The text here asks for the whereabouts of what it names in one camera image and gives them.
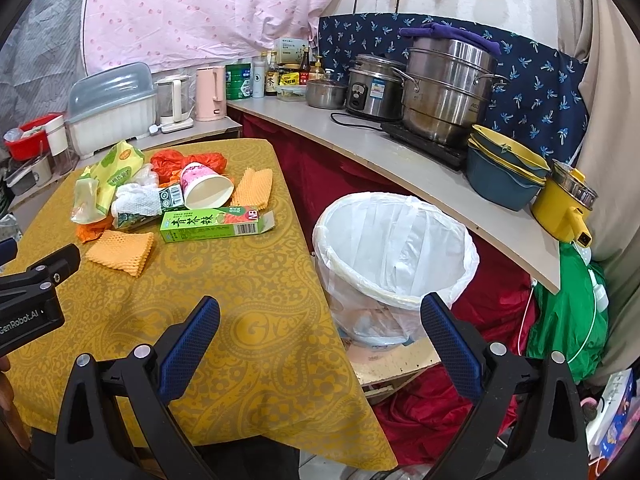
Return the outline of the orange snack wrapper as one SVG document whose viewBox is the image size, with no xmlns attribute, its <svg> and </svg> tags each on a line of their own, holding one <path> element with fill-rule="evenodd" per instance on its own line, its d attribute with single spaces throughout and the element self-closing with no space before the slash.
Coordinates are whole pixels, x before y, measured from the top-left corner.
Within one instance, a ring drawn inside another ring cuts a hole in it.
<svg viewBox="0 0 640 480">
<path fill-rule="evenodd" d="M 101 237 L 102 233 L 111 229 L 114 218 L 108 214 L 104 219 L 90 224 L 78 224 L 76 228 L 76 236 L 82 244 L 92 242 Z"/>
</svg>

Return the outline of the orange foam net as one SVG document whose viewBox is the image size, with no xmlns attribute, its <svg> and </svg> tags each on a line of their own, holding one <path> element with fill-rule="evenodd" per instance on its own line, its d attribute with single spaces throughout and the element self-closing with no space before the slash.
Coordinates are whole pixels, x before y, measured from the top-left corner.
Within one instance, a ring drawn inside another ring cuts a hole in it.
<svg viewBox="0 0 640 480">
<path fill-rule="evenodd" d="M 109 269 L 138 278 L 154 246 L 153 233 L 105 231 L 86 252 L 86 258 Z"/>
<path fill-rule="evenodd" d="M 273 182 L 270 168 L 247 168 L 231 196 L 231 206 L 264 210 L 267 208 Z"/>
</svg>

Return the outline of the green yellow snack bag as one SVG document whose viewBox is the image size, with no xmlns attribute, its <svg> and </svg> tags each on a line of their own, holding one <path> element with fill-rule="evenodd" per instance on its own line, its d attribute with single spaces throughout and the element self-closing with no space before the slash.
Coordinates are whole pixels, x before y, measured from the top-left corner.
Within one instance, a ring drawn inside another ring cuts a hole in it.
<svg viewBox="0 0 640 480">
<path fill-rule="evenodd" d="M 85 168 L 77 179 L 70 221 L 86 226 L 105 219 L 117 189 L 143 164 L 142 151 L 127 141 L 114 145 L 99 162 Z"/>
</svg>

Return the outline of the white paper towel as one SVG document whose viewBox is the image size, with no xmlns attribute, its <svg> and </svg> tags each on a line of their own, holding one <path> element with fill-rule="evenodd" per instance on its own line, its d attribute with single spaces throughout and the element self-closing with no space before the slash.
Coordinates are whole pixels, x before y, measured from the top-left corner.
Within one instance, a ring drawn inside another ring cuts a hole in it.
<svg viewBox="0 0 640 480">
<path fill-rule="evenodd" d="M 157 185 L 124 184 L 116 190 L 111 206 L 111 213 L 114 217 L 121 214 L 156 217 L 161 212 L 160 188 Z"/>
</svg>

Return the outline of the green tea box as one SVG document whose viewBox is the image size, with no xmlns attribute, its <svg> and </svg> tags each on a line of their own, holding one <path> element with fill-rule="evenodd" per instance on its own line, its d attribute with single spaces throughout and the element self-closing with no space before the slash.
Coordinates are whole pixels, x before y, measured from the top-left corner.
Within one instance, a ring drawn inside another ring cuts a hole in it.
<svg viewBox="0 0 640 480">
<path fill-rule="evenodd" d="M 258 235 L 274 228 L 272 211 L 259 212 L 240 206 L 167 211 L 160 222 L 160 236 L 166 243 L 189 240 L 219 240 Z"/>
</svg>

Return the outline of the red plastic bag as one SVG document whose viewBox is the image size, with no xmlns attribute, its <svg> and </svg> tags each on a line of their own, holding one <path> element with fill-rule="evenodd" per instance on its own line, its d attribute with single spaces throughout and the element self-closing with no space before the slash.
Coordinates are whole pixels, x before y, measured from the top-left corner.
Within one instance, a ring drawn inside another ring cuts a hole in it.
<svg viewBox="0 0 640 480">
<path fill-rule="evenodd" d="M 166 148 L 151 156 L 152 170 L 157 174 L 161 188 L 177 183 L 180 172 L 192 162 L 204 165 L 217 174 L 222 174 L 227 167 L 227 159 L 220 153 L 200 153 L 183 155 L 177 150 Z"/>
</svg>

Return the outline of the pink paper cup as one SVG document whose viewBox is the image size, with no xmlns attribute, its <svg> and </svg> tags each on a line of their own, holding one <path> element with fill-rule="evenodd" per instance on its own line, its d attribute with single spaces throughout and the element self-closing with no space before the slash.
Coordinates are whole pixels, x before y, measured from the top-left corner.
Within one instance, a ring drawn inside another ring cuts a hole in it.
<svg viewBox="0 0 640 480">
<path fill-rule="evenodd" d="M 190 162 L 180 172 L 184 206 L 210 209 L 224 206 L 234 190 L 232 181 L 199 162 Z"/>
</svg>

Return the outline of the green white milk carton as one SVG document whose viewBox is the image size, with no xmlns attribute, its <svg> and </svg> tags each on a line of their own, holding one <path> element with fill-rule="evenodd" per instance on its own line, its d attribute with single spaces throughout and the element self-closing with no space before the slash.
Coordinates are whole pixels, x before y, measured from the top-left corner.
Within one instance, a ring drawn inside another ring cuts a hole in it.
<svg viewBox="0 0 640 480">
<path fill-rule="evenodd" d="M 162 206 L 162 212 L 156 217 L 145 217 L 140 214 L 121 214 L 116 217 L 112 215 L 114 218 L 113 228 L 119 231 L 129 231 L 160 218 L 167 211 L 183 209 L 185 206 L 180 185 L 175 183 L 160 188 L 160 206 Z"/>
</svg>

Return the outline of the white lined trash bin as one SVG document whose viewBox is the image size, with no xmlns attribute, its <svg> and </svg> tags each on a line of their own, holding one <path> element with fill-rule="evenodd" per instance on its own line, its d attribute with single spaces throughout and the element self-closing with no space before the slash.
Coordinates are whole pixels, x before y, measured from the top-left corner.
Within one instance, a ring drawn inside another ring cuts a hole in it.
<svg viewBox="0 0 640 480">
<path fill-rule="evenodd" d="M 413 196 L 345 195 L 312 232 L 314 261 L 341 336 L 371 349 L 424 338 L 420 307 L 434 292 L 452 306 L 480 255 L 468 229 Z"/>
</svg>

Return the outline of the green plastic bag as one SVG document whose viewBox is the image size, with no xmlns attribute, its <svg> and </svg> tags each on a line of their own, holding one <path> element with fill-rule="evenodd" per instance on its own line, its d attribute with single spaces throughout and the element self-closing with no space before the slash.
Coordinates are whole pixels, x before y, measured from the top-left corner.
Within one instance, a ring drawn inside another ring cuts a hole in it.
<svg viewBox="0 0 640 480">
<path fill-rule="evenodd" d="M 565 356 L 574 382 L 590 378 L 601 363 L 608 340 L 608 293 L 602 268 L 591 252 L 559 244 L 561 288 L 555 294 L 535 286 L 538 318 L 528 333 L 526 356 Z"/>
</svg>

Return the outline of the dark red curtain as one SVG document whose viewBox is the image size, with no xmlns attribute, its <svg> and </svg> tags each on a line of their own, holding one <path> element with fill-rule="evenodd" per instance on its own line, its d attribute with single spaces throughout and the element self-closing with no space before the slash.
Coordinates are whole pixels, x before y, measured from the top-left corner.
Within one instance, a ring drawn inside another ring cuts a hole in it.
<svg viewBox="0 0 640 480">
<path fill-rule="evenodd" d="M 330 148 L 255 115 L 231 114 L 247 138 L 269 141 L 278 156 L 303 233 L 309 236 L 334 200 L 357 192 L 407 194 L 407 189 Z M 374 412 L 398 463 L 431 464 L 454 442 L 488 375 L 478 352 L 500 342 L 510 353 L 525 344 L 536 315 L 530 276 L 497 248 L 474 236 L 480 265 L 451 318 L 465 333 L 477 332 L 468 351 L 448 351 L 408 386 L 375 405 Z"/>
</svg>

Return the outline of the wooden board under bin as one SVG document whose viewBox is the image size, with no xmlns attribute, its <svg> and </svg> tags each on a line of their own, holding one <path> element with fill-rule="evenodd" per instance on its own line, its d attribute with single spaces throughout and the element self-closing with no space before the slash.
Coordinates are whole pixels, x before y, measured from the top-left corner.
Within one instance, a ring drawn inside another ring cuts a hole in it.
<svg viewBox="0 0 640 480">
<path fill-rule="evenodd" d="M 408 346 L 374 350 L 343 341 L 358 382 L 371 405 L 379 404 L 407 387 L 430 367 L 440 362 L 428 338 Z"/>
</svg>

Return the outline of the red plastic basin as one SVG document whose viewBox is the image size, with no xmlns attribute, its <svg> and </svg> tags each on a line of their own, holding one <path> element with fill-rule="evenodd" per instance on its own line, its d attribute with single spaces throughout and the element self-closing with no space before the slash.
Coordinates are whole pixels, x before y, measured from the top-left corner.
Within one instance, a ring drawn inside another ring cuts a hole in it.
<svg viewBox="0 0 640 480">
<path fill-rule="evenodd" d="M 35 133 L 16 141 L 6 141 L 6 149 L 17 162 L 27 162 L 29 159 L 48 154 L 50 152 L 48 136 L 44 126 L 53 119 L 61 117 L 60 113 L 50 113 L 38 117 L 31 122 L 25 122 L 18 128 L 24 133 L 36 130 Z"/>
</svg>

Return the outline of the white lidded jar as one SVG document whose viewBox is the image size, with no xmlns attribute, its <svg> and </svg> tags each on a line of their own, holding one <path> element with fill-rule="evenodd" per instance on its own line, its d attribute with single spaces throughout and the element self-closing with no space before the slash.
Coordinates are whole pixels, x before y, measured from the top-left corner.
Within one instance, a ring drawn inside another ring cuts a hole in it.
<svg viewBox="0 0 640 480">
<path fill-rule="evenodd" d="M 52 156 L 58 156 L 68 150 L 68 141 L 63 115 L 56 115 L 44 125 Z"/>
</svg>

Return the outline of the yellow paisley tablecloth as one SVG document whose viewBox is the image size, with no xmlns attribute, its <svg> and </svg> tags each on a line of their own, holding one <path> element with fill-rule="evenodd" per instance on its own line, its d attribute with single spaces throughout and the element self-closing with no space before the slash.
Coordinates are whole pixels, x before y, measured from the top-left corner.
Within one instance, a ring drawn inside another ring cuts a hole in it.
<svg viewBox="0 0 640 480">
<path fill-rule="evenodd" d="M 268 169 L 270 229 L 168 242 L 160 224 L 139 275 L 84 257 L 55 289 L 64 323 L 10 355 L 24 422 L 55 432 L 80 356 L 111 361 L 148 346 L 157 388 L 196 446 L 266 437 L 355 468 L 395 455 L 364 397 L 311 263 L 276 152 L 265 140 L 186 145 L 224 174 Z"/>
</svg>

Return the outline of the yellow electric pot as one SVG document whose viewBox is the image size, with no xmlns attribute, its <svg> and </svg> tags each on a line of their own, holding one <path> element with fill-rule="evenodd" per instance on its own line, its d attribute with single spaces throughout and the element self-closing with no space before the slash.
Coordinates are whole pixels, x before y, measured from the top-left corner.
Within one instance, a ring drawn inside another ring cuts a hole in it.
<svg viewBox="0 0 640 480">
<path fill-rule="evenodd" d="M 559 242 L 588 248 L 592 234 L 586 220 L 597 198 L 598 193 L 587 184 L 584 174 L 553 159 L 550 177 L 530 210 L 537 222 Z"/>
</svg>

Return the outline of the white dish rack grey lid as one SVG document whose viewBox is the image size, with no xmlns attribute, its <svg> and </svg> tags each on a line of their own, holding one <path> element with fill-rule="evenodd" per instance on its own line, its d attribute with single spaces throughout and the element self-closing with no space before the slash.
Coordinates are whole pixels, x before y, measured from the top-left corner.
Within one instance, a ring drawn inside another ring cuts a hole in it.
<svg viewBox="0 0 640 480">
<path fill-rule="evenodd" d="M 156 121 L 157 92 L 145 63 L 85 77 L 70 89 L 66 127 L 81 159 L 122 140 L 142 139 Z"/>
</svg>

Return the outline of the white glass kettle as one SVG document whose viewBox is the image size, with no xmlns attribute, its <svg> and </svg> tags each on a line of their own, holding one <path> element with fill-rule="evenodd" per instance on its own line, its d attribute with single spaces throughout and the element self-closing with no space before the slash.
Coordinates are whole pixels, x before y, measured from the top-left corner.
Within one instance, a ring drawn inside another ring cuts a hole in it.
<svg viewBox="0 0 640 480">
<path fill-rule="evenodd" d="M 171 75 L 157 81 L 158 122 L 149 128 L 151 136 L 186 130 L 194 125 L 189 89 L 188 75 Z"/>
</svg>

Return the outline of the stacked blue yellow basins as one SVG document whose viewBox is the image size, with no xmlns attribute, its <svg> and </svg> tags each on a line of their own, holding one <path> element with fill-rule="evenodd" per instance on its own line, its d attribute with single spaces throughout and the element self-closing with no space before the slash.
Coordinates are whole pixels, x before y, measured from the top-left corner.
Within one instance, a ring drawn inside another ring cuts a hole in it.
<svg viewBox="0 0 640 480">
<path fill-rule="evenodd" d="M 506 209 L 524 209 L 546 184 L 551 169 L 521 143 L 481 125 L 466 140 L 465 177 L 473 190 Z"/>
</svg>

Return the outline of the black induction cooker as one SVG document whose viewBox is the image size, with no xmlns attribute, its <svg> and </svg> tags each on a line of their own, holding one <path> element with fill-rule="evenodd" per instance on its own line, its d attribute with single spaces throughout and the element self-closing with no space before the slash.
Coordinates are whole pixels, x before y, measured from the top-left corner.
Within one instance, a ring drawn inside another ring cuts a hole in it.
<svg viewBox="0 0 640 480">
<path fill-rule="evenodd" d="M 450 148 L 450 146 L 438 144 L 410 131 L 399 122 L 383 122 L 381 129 L 395 141 L 414 148 L 452 170 L 461 171 L 465 168 L 464 148 Z"/>
</svg>

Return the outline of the pink electric kettle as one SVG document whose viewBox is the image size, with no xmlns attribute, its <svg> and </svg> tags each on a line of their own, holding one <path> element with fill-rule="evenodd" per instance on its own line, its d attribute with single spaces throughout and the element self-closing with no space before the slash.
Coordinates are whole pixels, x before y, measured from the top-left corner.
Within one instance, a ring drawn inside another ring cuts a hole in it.
<svg viewBox="0 0 640 480">
<path fill-rule="evenodd" d="M 196 71 L 195 113 L 199 122 L 213 122 L 227 116 L 224 66 L 203 67 Z"/>
</svg>

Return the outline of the green tin can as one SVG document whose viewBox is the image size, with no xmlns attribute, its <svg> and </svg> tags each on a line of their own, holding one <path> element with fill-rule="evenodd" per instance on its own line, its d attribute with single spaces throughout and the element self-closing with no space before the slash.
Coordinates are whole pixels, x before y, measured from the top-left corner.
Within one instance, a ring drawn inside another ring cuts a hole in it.
<svg viewBox="0 0 640 480">
<path fill-rule="evenodd" d="M 252 66 L 250 63 L 228 64 L 226 70 L 226 98 L 230 101 L 252 96 Z"/>
</svg>

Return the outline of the blue floral cloth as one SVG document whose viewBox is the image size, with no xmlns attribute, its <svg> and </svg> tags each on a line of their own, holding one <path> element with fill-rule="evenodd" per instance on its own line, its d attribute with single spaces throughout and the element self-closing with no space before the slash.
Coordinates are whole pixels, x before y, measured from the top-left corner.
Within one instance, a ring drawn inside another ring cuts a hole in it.
<svg viewBox="0 0 640 480">
<path fill-rule="evenodd" d="M 537 40 L 477 22 L 427 14 L 322 16 L 318 45 L 323 66 L 346 81 L 360 54 L 406 64 L 412 40 L 401 37 L 399 31 L 431 23 L 468 30 L 500 46 L 497 73 L 509 82 L 492 88 L 484 126 L 545 158 L 574 164 L 589 122 L 578 89 L 586 64 Z"/>
</svg>

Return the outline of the pink dotted sheet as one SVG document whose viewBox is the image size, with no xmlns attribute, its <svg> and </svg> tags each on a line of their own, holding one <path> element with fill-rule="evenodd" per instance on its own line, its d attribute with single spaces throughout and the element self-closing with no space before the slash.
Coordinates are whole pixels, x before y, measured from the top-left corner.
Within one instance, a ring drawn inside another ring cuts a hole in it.
<svg viewBox="0 0 640 480">
<path fill-rule="evenodd" d="M 154 73 L 252 58 L 280 38 L 309 39 L 332 0 L 85 0 L 90 74 L 134 62 Z"/>
</svg>

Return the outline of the soy sauce bottle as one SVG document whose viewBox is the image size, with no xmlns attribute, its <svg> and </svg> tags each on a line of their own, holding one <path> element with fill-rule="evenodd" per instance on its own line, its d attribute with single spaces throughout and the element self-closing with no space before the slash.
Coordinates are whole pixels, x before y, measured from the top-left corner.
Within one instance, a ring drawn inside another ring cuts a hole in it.
<svg viewBox="0 0 640 480">
<path fill-rule="evenodd" d="M 267 55 L 267 68 L 265 73 L 265 95 L 275 96 L 279 84 L 279 65 L 276 51 L 270 51 Z"/>
</svg>

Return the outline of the white thermos bottle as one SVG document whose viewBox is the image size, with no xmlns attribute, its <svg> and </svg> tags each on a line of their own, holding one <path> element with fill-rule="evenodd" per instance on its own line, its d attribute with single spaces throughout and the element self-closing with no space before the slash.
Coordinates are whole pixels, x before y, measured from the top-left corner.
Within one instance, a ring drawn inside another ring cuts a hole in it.
<svg viewBox="0 0 640 480">
<path fill-rule="evenodd" d="M 252 96 L 254 99 L 261 99 L 265 96 L 266 68 L 267 61 L 264 56 L 254 59 L 252 83 Z"/>
</svg>

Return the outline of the large steel steamer pot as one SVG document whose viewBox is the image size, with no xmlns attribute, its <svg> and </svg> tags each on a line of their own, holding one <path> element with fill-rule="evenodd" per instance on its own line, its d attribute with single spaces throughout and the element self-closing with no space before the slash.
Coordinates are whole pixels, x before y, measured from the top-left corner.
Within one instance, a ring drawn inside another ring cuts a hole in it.
<svg viewBox="0 0 640 480">
<path fill-rule="evenodd" d="M 509 82 L 496 68 L 492 54 L 468 42 L 416 38 L 407 67 L 394 70 L 404 83 L 402 124 L 440 145 L 463 143 L 483 119 L 492 87 Z"/>
</svg>

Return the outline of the small steel pot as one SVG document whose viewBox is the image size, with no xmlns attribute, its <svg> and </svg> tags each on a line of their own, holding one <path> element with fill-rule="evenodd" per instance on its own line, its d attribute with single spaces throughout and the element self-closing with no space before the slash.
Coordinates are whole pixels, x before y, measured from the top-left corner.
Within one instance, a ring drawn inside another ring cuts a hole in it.
<svg viewBox="0 0 640 480">
<path fill-rule="evenodd" d="M 329 79 L 310 80 L 306 84 L 306 102 L 320 110 L 341 110 L 346 101 L 347 86 Z"/>
</svg>

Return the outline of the steel rice cooker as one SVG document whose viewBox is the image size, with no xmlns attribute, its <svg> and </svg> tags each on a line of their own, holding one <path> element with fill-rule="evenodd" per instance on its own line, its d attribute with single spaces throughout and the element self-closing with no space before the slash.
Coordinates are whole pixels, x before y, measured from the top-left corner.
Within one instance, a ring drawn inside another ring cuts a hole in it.
<svg viewBox="0 0 640 480">
<path fill-rule="evenodd" d="M 349 70 L 346 110 L 357 116 L 398 122 L 402 113 L 405 65 L 370 54 L 358 54 Z"/>
</svg>

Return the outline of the purple cloth on pot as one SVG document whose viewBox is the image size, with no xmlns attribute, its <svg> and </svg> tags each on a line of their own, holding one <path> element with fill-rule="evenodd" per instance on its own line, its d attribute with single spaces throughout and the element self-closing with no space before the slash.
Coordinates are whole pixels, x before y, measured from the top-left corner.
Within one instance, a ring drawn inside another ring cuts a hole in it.
<svg viewBox="0 0 640 480">
<path fill-rule="evenodd" d="M 427 23 L 421 27 L 401 27 L 398 29 L 398 35 L 407 38 L 454 39 L 466 44 L 472 44 L 472 46 L 480 48 L 493 56 L 501 54 L 498 42 L 485 39 L 475 32 L 449 25 Z"/>
</svg>

